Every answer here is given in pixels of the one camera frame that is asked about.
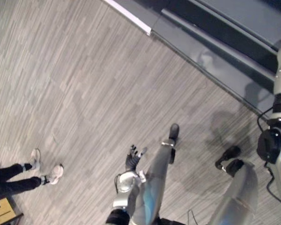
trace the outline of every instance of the leg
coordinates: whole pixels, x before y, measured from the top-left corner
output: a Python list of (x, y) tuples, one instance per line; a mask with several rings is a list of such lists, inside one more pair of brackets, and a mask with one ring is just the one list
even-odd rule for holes
[(30, 179), (15, 182), (0, 182), (0, 199), (16, 195), (24, 191), (33, 190), (40, 186), (41, 183), (42, 180), (39, 177), (32, 177)]
[(39, 170), (40, 168), (40, 151), (38, 149), (32, 150), (31, 159), (29, 163), (14, 164), (8, 168), (0, 169), (0, 182), (5, 182), (10, 178), (27, 170)]
[(0, 182), (9, 180), (10, 178), (23, 172), (23, 167), (20, 164), (14, 164), (7, 168), (0, 169)]

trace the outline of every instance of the sock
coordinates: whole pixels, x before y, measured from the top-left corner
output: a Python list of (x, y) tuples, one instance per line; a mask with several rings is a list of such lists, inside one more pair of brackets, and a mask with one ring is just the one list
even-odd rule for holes
[(45, 185), (47, 183), (50, 183), (46, 176), (40, 176), (40, 179), (41, 179), (41, 185)]
[(30, 163), (25, 163), (24, 164), (26, 171), (30, 170), (32, 168), (32, 165)]
[(23, 169), (23, 172), (27, 171), (27, 170), (30, 170), (32, 168), (32, 165), (29, 164), (29, 163), (25, 163), (25, 164), (20, 164), (22, 169)]

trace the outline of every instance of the gray carpet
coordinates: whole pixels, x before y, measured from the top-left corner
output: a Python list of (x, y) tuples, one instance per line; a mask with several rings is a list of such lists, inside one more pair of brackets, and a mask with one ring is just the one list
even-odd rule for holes
[(65, 166), (58, 185), (14, 197), (23, 225), (104, 224), (129, 146), (148, 147), (146, 170), (173, 122), (181, 135), (162, 217), (187, 224), (192, 209), (206, 224), (231, 181), (214, 161), (237, 144), (259, 176), (253, 224), (281, 225), (256, 154), (256, 117), (99, 0), (0, 0), (0, 167), (25, 162), (35, 147), (41, 173)]

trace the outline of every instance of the wire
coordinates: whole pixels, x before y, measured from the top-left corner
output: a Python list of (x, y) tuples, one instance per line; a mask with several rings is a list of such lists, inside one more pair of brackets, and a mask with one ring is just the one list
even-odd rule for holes
[(117, 193), (118, 193), (117, 181), (118, 181), (118, 177), (119, 177), (120, 175), (121, 175), (120, 173), (119, 173), (118, 175), (116, 175), (116, 176), (114, 177), (114, 181), (113, 181)]
[(196, 218), (195, 218), (195, 215), (193, 214), (193, 211), (192, 209), (188, 210), (187, 211), (187, 225), (189, 225), (189, 212), (192, 212), (192, 217), (193, 217), (193, 220), (195, 221), (196, 225), (198, 225), (197, 221), (196, 221)]
[(270, 111), (270, 110), (272, 110), (272, 109), (273, 109), (273, 107), (269, 108), (268, 110), (266, 110), (266, 111), (264, 111), (262, 114), (260, 114), (260, 115), (258, 116), (258, 118), (257, 118), (257, 124), (258, 124), (258, 127), (259, 127), (259, 129), (261, 130), (261, 132), (263, 132), (263, 129), (262, 129), (260, 123), (259, 123), (259, 120), (260, 120), (260, 118), (261, 118), (264, 114), (266, 114), (268, 111)]
[(272, 179), (271, 179), (271, 180), (269, 181), (269, 183), (267, 184), (266, 189), (267, 189), (267, 191), (270, 193), (270, 195), (271, 195), (272, 197), (274, 197), (277, 201), (279, 201), (279, 202), (281, 203), (281, 199), (278, 198), (277, 196), (275, 196), (275, 195), (273, 194), (273, 192), (270, 190), (270, 186), (271, 186), (271, 184), (273, 183), (274, 180), (275, 180), (275, 177), (272, 176)]
[(264, 167), (268, 169), (268, 171), (270, 172), (270, 174), (271, 174), (271, 176), (272, 176), (272, 179), (271, 179), (271, 180), (268, 182), (268, 184), (266, 185), (266, 189), (267, 189), (267, 191), (270, 193), (270, 195), (271, 195), (272, 197), (274, 197), (277, 201), (279, 201), (279, 202), (281, 203), (281, 199), (278, 198), (278, 197), (270, 190), (270, 186), (271, 186), (271, 184), (273, 183), (273, 181), (275, 180), (275, 177), (274, 177), (274, 175), (273, 175), (273, 172), (272, 172), (271, 168), (267, 166), (267, 162), (264, 164)]

